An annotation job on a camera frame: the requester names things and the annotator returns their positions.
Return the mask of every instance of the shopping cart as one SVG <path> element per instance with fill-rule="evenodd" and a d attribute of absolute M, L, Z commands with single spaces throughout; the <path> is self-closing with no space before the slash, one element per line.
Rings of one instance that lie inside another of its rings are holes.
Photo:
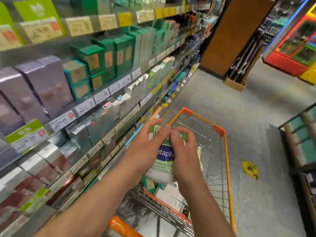
<path fill-rule="evenodd" d="M 186 127 L 194 132 L 196 143 L 200 150 L 200 162 L 203 166 L 202 173 L 204 179 L 207 182 L 210 191 L 216 191 L 216 196 L 214 197 L 219 200 L 217 202 L 219 207 L 225 214 L 227 221 L 231 223 L 233 231 L 235 231 L 226 131 L 185 107 L 183 107 L 172 119 L 169 125 L 172 127 Z M 156 215 L 176 227 L 178 231 L 182 231 L 189 237 L 194 237 L 190 213 L 178 213 L 176 210 L 156 198 L 145 188 L 142 188 L 140 184 L 131 189 L 129 195 Z M 129 228 L 129 226 L 117 216 L 111 219 L 109 227 L 123 237 L 142 236 L 134 229 Z"/>

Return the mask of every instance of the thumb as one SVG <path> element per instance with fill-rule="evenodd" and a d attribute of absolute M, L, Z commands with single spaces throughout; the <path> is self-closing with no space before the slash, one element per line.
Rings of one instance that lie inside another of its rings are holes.
<path fill-rule="evenodd" d="M 161 127 L 155 134 L 154 138 L 149 141 L 149 146 L 158 149 L 163 141 L 170 134 L 171 127 L 168 124 L 165 124 L 164 127 Z"/>
<path fill-rule="evenodd" d="M 171 141 L 171 145 L 172 145 L 175 156 L 182 156 L 181 152 L 184 151 L 184 143 L 178 131 L 172 130 L 170 134 L 170 141 Z"/>

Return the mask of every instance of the person's right hand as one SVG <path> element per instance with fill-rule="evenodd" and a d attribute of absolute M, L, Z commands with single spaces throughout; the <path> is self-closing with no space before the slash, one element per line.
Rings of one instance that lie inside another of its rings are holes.
<path fill-rule="evenodd" d="M 183 140 L 178 131 L 188 135 L 184 146 Z M 174 151 L 174 173 L 179 184 L 179 191 L 185 199 L 188 194 L 194 191 L 195 187 L 205 185 L 202 175 L 200 161 L 192 131 L 184 127 L 176 127 L 171 131 L 170 141 Z"/>

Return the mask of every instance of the finger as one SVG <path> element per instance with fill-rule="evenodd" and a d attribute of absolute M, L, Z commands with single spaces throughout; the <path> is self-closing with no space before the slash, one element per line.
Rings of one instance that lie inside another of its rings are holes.
<path fill-rule="evenodd" d="M 150 145 L 154 149 L 158 149 L 163 141 L 170 135 L 171 127 L 165 124 L 155 134 L 155 136 L 149 141 Z"/>
<path fill-rule="evenodd" d="M 185 133 L 188 135 L 188 138 L 186 139 L 186 145 L 196 145 L 195 141 L 195 135 L 193 131 L 185 128 L 185 127 L 175 127 L 175 131 L 181 131 L 182 133 Z"/>
<path fill-rule="evenodd" d="M 175 156 L 182 156 L 183 151 L 185 151 L 183 139 L 180 137 L 178 131 L 173 129 L 171 131 L 170 137 L 171 145 Z"/>
<path fill-rule="evenodd" d="M 143 125 L 143 127 L 140 129 L 137 138 L 135 139 L 136 142 L 146 142 L 148 141 L 148 133 L 151 125 L 156 125 L 159 123 L 162 123 L 163 119 L 158 118 L 158 119 L 153 119 L 148 121 Z"/>

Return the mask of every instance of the floor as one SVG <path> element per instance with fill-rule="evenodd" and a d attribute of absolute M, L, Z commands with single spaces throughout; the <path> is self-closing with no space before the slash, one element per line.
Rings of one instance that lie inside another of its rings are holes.
<path fill-rule="evenodd" d="M 173 114 L 184 106 L 226 129 L 237 236 L 306 236 L 277 127 L 315 100 L 316 87 L 259 60 L 243 92 L 198 70 L 168 110 Z M 243 159 L 257 165 L 258 180 L 243 173 Z M 207 175 L 215 172 L 210 163 Z M 146 213 L 134 228 L 155 237 L 156 226 L 156 216 Z M 174 233 L 161 220 L 160 236 Z"/>

